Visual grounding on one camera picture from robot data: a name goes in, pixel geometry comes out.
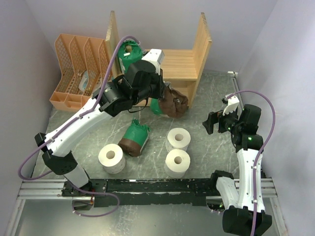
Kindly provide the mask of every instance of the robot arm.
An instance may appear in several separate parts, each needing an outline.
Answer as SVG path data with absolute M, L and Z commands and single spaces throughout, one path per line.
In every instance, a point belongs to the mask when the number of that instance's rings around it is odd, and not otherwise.
M 237 152 L 240 166 L 239 193 L 235 188 L 231 173 L 218 174 L 216 188 L 222 196 L 225 211 L 223 214 L 223 230 L 227 233 L 247 236 L 251 234 L 252 215 L 254 211 L 253 189 L 253 164 L 258 151 L 263 145 L 263 139 L 256 132 L 261 109 L 254 105 L 246 104 L 240 118 L 237 116 L 239 100 L 236 96 L 223 102 L 226 108 L 218 112 L 210 112 L 208 119 L 202 124 L 208 134 L 212 134 L 214 124 L 219 123 L 219 133 L 226 131 L 231 133 L 232 143 Z M 265 214 L 265 206 L 261 195 L 260 184 L 260 155 L 256 169 L 256 192 L 257 192 L 257 220 L 255 235 L 262 235 L 272 224 L 272 217 Z
M 63 125 L 48 134 L 37 134 L 35 140 L 38 146 L 52 140 L 42 149 L 46 166 L 55 174 L 64 175 L 78 188 L 88 185 L 89 177 L 74 159 L 71 149 L 100 123 L 115 117 L 121 111 L 129 110 L 133 105 L 144 99 L 148 100 L 149 97 L 156 99 L 163 97 L 165 85 L 160 68 L 163 57 L 162 50 L 151 49 L 142 60 L 132 63 L 125 75 L 108 82 L 103 93 L 97 90 L 93 97 Z M 101 96 L 101 99 L 94 111 L 80 116 L 93 107 L 98 96 Z M 57 138 L 52 139 L 58 130 L 77 117 L 79 119 L 75 123 Z

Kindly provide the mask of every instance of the brown bag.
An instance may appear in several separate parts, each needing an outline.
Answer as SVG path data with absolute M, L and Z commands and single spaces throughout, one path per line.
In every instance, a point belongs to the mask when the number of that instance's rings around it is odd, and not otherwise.
M 172 118 L 180 118 L 188 109 L 188 98 L 179 91 L 167 86 L 164 90 L 164 98 L 159 99 L 158 104 L 165 115 Z

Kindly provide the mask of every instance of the paper roll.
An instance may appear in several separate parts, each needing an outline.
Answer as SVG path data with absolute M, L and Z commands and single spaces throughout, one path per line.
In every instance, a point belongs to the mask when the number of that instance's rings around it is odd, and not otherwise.
M 110 174 L 119 173 L 126 165 L 123 150 L 117 144 L 108 144 L 103 147 L 98 154 L 98 160 L 104 170 Z
M 174 128 L 168 132 L 165 145 L 168 152 L 173 149 L 186 151 L 189 143 L 190 133 L 183 128 Z
M 187 152 L 180 149 L 171 150 L 166 156 L 164 169 L 168 176 L 181 178 L 190 165 L 190 157 Z

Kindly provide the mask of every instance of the gray table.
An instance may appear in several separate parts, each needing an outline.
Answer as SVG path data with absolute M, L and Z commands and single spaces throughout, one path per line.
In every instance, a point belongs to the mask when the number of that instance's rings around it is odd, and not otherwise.
M 239 177 L 238 160 L 232 146 L 230 134 L 215 132 L 208 135 L 202 122 L 211 111 L 218 111 L 224 106 L 221 99 L 234 92 L 232 80 L 228 74 L 208 72 L 203 73 L 193 106 L 182 118 L 164 118 L 156 116 L 150 108 L 135 114 L 122 112 L 110 121 L 84 137 L 72 150 L 78 163 L 87 171 L 91 178 L 167 178 L 164 162 L 167 155 L 165 141 L 167 132 L 176 127 L 189 131 L 191 143 L 187 153 L 191 164 L 184 178 L 210 177 L 215 170 L 232 172 Z M 51 132 L 63 124 L 72 113 L 53 110 L 47 132 Z M 150 139 L 139 157 L 126 155 L 126 167 L 118 174 L 106 173 L 98 162 L 98 153 L 110 143 L 117 144 L 129 127 L 132 118 L 147 124 L 150 129 Z M 41 154 L 37 159 L 33 176 L 37 176 L 48 168 L 44 165 Z M 49 174 L 46 179 L 63 178 Z
M 167 178 L 164 161 L 167 155 L 165 137 L 175 127 L 187 129 L 191 144 L 187 153 L 191 165 L 184 178 L 210 177 L 214 170 L 229 171 L 239 177 L 238 161 L 229 134 L 215 132 L 209 136 L 202 122 L 210 111 L 221 109 L 221 99 L 233 92 L 227 74 L 203 73 L 193 107 L 180 119 L 162 118 L 145 109 L 135 115 L 122 113 L 102 124 L 73 149 L 77 161 L 91 178 Z M 65 122 L 71 113 L 52 111 L 47 132 Z M 150 140 L 139 158 L 127 157 L 126 167 L 116 175 L 107 174 L 98 163 L 98 152 L 109 143 L 118 143 L 132 117 L 151 128 Z M 38 158 L 34 176 L 47 171 Z M 49 174 L 46 179 L 63 178 Z M 272 213 L 269 199 L 264 199 L 267 214 Z M 95 208 L 88 214 L 100 214 L 111 207 Z M 26 200 L 16 236 L 224 236 L 222 214 L 204 206 L 150 205 L 120 206 L 116 212 L 101 218 L 79 217 L 71 212 L 69 200 Z M 265 236 L 279 235 L 274 220 Z

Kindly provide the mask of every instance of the floor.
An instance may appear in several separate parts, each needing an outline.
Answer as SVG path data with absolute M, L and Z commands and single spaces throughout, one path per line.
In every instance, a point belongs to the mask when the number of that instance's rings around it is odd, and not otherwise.
M 226 73 L 204 72 L 196 93 L 193 106 L 182 118 L 164 118 L 154 115 L 150 108 L 135 114 L 122 112 L 110 121 L 102 124 L 97 130 L 84 137 L 73 149 L 73 155 L 91 178 L 167 178 L 164 162 L 167 155 L 165 148 L 166 135 L 172 128 L 181 127 L 189 131 L 191 143 L 187 153 L 191 163 L 183 178 L 210 177 L 215 170 L 232 172 L 239 177 L 238 160 L 232 146 L 229 133 L 214 132 L 208 135 L 202 122 L 211 111 L 221 110 L 224 106 L 221 99 L 234 92 L 232 80 Z M 47 133 L 58 128 L 72 113 L 53 110 Z M 98 153 L 106 144 L 117 144 L 129 127 L 132 118 L 150 127 L 149 141 L 139 157 L 126 155 L 126 167 L 118 174 L 111 175 L 104 171 L 98 162 Z M 36 163 L 33 176 L 48 168 L 44 165 L 41 153 Z M 51 173 L 46 179 L 58 179 Z

